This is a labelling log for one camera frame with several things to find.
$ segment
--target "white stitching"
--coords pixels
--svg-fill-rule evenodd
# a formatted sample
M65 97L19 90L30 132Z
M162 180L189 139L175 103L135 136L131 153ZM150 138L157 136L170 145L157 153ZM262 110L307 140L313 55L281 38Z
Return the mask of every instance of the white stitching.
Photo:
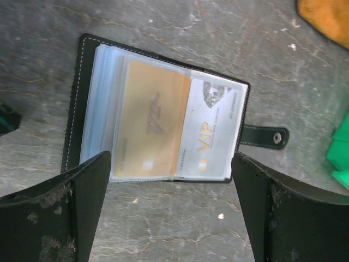
M111 45L111 46L116 46L118 48L121 48L121 49L124 49L124 50L127 50L127 51L130 51L130 52L133 52L133 53L138 53L140 55L144 55L144 56L147 56L147 57L152 57L154 59L157 59L157 60L161 60L163 62L166 62L166 63L170 63L170 64L174 64L176 66L179 66L179 67L183 67L183 68L188 68L188 69L192 69L190 67L186 67L184 65L178 65L176 63L173 63L173 62L170 62L170 61L166 61L166 60L163 60L159 57L155 57L155 56L152 56L152 55L148 55L146 53L143 53L143 52L139 52L139 51L135 51L135 50L131 50L131 49L128 49L128 48L125 48L125 47L122 47L122 46L118 46L118 45L113 45L113 44L110 44L110 43L106 43L104 41L101 41L101 40L98 40L98 39L94 39L94 38L91 38L91 37L85 37L82 41L82 49L81 49L81 59L80 59L80 68L79 68L79 75L78 75L78 78L77 78L77 88L76 88L76 94L75 94L75 101L74 101L74 109L73 109L73 117L71 119L71 128L70 128L70 135L69 135L69 142L68 142L68 151L67 151L67 161L65 162L65 170L67 170L68 168L68 160L69 160L69 153L70 153L70 144L71 144L71 137L73 135L73 125L74 125L74 119L75 119L75 110L76 110L76 101L77 101L77 96L79 95L79 84L80 84L80 76L81 76L81 67L82 67L82 59L83 59L83 50L84 50L84 47L85 47L85 41L86 39L89 39L89 40L92 40L92 41L97 41L97 42L100 42L102 44L105 44L105 45ZM214 74L212 72L209 72L208 74L211 74L211 75L215 75L215 76L218 76L220 78L224 78L224 79L228 79L228 80L231 80L230 78L226 78L222 75L218 75L218 74ZM244 103L244 108L246 108L246 104L247 104L247 99L245 99L245 103ZM245 110L243 111L243 115L242 115L242 120L244 119L244 115L245 115ZM238 139L237 141L239 141L240 139L240 135L241 135L241 130L240 129L240 132L238 134Z
M240 142L242 145L249 145L249 146L262 146L265 148L281 148L281 146L272 146L272 145L265 145L265 144L257 144L257 143L250 143L250 142Z
M70 128L70 135L69 135L69 142L68 142L67 161L65 162L65 170L67 170L67 168L68 168L68 159L69 159L69 153L70 153L71 137L73 135L73 125L74 125L74 119L75 119L76 101L77 101L77 96L79 94L79 84L80 84L81 67L82 67L82 59L83 59L83 49L85 48L85 40L86 40L86 38L84 38L84 40L82 41L80 68L79 68L79 75L77 77L77 87L76 87L76 93L75 93L73 117L71 119L71 128Z
M244 128L249 128L249 129L263 129L263 130L270 130L270 131L284 131L283 128L277 128L277 127L252 127L252 126L244 126Z

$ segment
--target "wallet strap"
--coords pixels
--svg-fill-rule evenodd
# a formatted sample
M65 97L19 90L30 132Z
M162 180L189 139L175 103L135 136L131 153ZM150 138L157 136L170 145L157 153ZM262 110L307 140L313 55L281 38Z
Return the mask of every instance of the wallet strap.
M286 146L289 138L290 132L284 127L258 127L246 124L243 127L240 143L281 150Z

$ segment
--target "orange object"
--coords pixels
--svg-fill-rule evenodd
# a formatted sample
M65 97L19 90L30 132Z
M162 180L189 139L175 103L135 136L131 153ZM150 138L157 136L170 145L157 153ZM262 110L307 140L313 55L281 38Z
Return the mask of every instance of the orange object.
M349 49L349 0L297 0L298 14Z

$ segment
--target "logo on gold card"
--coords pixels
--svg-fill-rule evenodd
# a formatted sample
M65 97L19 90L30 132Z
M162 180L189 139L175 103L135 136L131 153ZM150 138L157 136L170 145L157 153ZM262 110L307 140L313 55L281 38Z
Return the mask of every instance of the logo on gold card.
M163 134L164 130L157 123L157 120L160 119L161 107L158 105L158 99L160 97L159 92L152 98L151 105L149 108L148 122L147 122L147 134Z

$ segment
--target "gold card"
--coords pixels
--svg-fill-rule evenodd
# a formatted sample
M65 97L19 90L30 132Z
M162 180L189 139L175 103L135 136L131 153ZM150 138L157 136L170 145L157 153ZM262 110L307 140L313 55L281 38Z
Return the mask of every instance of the gold card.
M173 176L189 76L130 61L113 166L115 178Z

